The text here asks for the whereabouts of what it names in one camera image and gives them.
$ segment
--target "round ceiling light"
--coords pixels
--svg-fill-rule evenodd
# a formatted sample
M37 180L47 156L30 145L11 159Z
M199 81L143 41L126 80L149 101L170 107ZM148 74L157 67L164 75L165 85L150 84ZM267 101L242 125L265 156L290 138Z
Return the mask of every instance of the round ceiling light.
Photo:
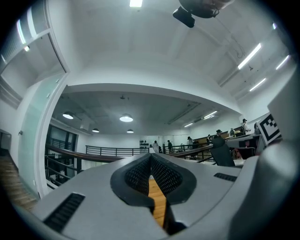
M133 118L131 117L130 114L123 114L122 117L120 117L120 120L122 122L132 122L133 121Z
M73 117L73 114L71 113L71 112L65 112L64 114L63 114L63 116L65 117L65 118L67 118L67 119L73 119L74 117Z

